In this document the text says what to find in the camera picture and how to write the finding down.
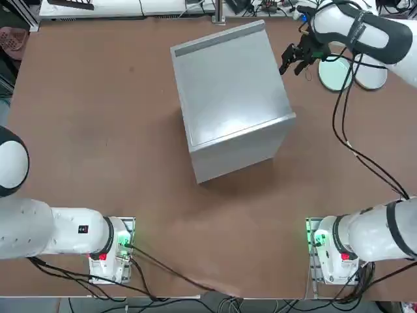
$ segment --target floor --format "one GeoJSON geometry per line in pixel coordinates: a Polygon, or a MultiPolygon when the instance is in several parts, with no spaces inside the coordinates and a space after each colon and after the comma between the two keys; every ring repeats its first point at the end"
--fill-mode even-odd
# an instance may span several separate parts
{"type": "MultiPolygon", "coordinates": [[[[218,313],[236,313],[233,307],[229,306],[227,303],[224,304],[222,311],[218,311],[219,304],[221,303],[222,299],[226,296],[220,293],[208,293],[204,296],[203,302],[209,306],[213,311],[218,313]]],[[[118,310],[112,310],[110,312],[114,313],[124,313],[124,304],[119,303],[112,303],[109,301],[101,301],[98,299],[91,299],[91,298],[71,298],[72,308],[74,313],[101,313],[104,310],[109,308],[117,308],[121,307],[118,310]]],[[[135,305],[147,305],[149,304],[149,300],[147,298],[129,298],[126,300],[126,303],[129,306],[135,305]]],[[[323,301],[302,301],[299,302],[296,307],[301,309],[308,309],[314,308],[318,305],[323,305],[325,302],[323,301]]],[[[278,308],[281,308],[285,305],[285,302],[282,300],[278,301],[278,308]]],[[[276,301],[275,300],[245,300],[240,307],[242,313],[273,313],[276,309],[276,301]]],[[[172,313],[185,313],[185,312],[193,312],[193,313],[207,313],[208,310],[204,308],[199,303],[193,302],[179,302],[173,305],[164,306],[162,308],[152,308],[147,309],[151,310],[152,313],[164,313],[164,312],[172,312],[172,313]]],[[[138,313],[140,311],[139,308],[131,309],[129,312],[138,313]]],[[[27,313],[27,312],[34,312],[34,313],[71,313],[70,307],[68,305],[68,298],[61,298],[59,303],[59,298],[0,298],[0,312],[1,313],[27,313]]],[[[281,312],[288,313],[288,309],[282,310],[281,312]]],[[[326,308],[322,308],[316,311],[317,313],[336,313],[339,312],[332,306],[328,306],[326,308]]],[[[369,301],[362,301],[360,305],[352,311],[353,313],[381,313],[378,307],[374,302],[369,301]]]]}

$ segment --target white round base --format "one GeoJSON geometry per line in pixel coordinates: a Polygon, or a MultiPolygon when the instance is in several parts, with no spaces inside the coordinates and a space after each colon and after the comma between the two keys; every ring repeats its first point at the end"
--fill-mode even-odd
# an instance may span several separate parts
{"type": "MultiPolygon", "coordinates": [[[[358,54],[354,59],[355,61],[359,61],[359,58],[360,54],[358,54]]],[[[362,62],[372,65],[382,65],[380,62],[366,54],[364,54],[362,62]]],[[[358,65],[355,63],[353,65],[353,70],[355,71],[357,67],[358,65]]],[[[387,75],[388,70],[386,68],[373,68],[361,65],[358,69],[358,72],[356,73],[354,80],[364,89],[376,90],[385,84],[387,75]]]]}
{"type": "MultiPolygon", "coordinates": [[[[319,63],[319,77],[321,83],[331,91],[340,91],[345,81],[347,72],[349,71],[349,62],[345,59],[338,59],[334,62],[320,61],[319,63]]],[[[345,88],[349,86],[352,81],[352,73],[349,74],[349,79],[345,88]]]]}

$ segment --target metal plate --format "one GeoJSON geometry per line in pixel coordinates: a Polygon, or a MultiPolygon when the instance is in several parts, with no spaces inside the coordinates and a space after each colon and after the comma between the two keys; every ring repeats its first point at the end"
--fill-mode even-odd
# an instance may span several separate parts
{"type": "Polygon", "coordinates": [[[310,280],[313,286],[314,299],[319,298],[319,290],[317,288],[317,282],[323,282],[323,273],[321,272],[320,260],[313,247],[313,236],[315,231],[320,225],[322,218],[309,217],[306,218],[306,230],[307,230],[307,242],[308,242],[308,254],[310,262],[310,280]]]}
{"type": "Polygon", "coordinates": [[[189,148],[293,114],[264,21],[172,47],[171,54],[189,148]]]}

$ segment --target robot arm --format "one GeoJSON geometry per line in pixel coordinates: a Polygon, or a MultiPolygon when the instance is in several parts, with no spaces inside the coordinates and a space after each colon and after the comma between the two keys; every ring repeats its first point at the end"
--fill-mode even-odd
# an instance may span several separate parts
{"type": "Polygon", "coordinates": [[[363,0],[325,0],[316,10],[312,3],[298,5],[297,11],[308,19],[308,33],[302,35],[296,47],[290,45],[282,55],[283,74],[289,64],[301,61],[296,74],[316,59],[329,55],[328,44],[340,42],[351,51],[364,53],[380,61],[407,83],[417,87],[417,21],[391,20],[377,16],[375,7],[363,0]]]}
{"type": "MultiPolygon", "coordinates": [[[[291,63],[298,75],[308,64],[330,55],[328,44],[340,42],[354,53],[380,61],[407,83],[417,87],[417,21],[377,16],[367,0],[326,0],[297,7],[308,19],[300,43],[282,54],[283,74],[291,63]]],[[[312,241],[327,284],[346,284],[358,260],[417,259],[417,198],[393,201],[351,215],[322,219],[312,241]]]]}
{"type": "MultiPolygon", "coordinates": [[[[89,255],[90,273],[128,282],[134,218],[104,217],[86,208],[50,207],[13,194],[29,173],[23,141],[0,126],[0,260],[42,254],[89,255]]],[[[105,283],[95,280],[94,283],[105,283]]]]}

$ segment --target table surface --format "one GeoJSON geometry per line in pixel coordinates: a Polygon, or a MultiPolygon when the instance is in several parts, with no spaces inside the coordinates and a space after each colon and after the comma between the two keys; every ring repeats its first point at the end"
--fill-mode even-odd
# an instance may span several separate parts
{"type": "MultiPolygon", "coordinates": [[[[292,20],[266,22],[278,62],[287,45],[298,42],[297,27],[292,20]]],[[[56,207],[135,216],[138,246],[224,293],[301,298],[308,270],[305,218],[352,213],[396,195],[337,142],[331,129],[336,95],[323,88],[316,65],[306,77],[295,76],[292,68],[283,77],[297,118],[274,160],[198,185],[169,48],[222,29],[208,18],[45,23],[27,44],[9,117],[9,128],[31,156],[29,178],[18,195],[56,207]]],[[[415,89],[389,74],[380,91],[354,87],[347,118],[351,143],[410,193],[417,183],[417,106],[410,101],[416,97],[415,89]]],[[[83,256],[45,260],[88,271],[83,256]]],[[[200,293],[140,262],[154,293],[200,293]]],[[[404,264],[380,261],[377,276],[404,264]]],[[[0,275],[4,296],[86,294],[26,260],[1,261],[0,275]]],[[[413,268],[367,296],[417,300],[416,275],[413,268]]],[[[137,273],[131,284],[141,285],[137,273]]],[[[107,289],[112,295],[138,295],[107,289]]],[[[320,293],[332,296],[338,290],[320,293]]]]}

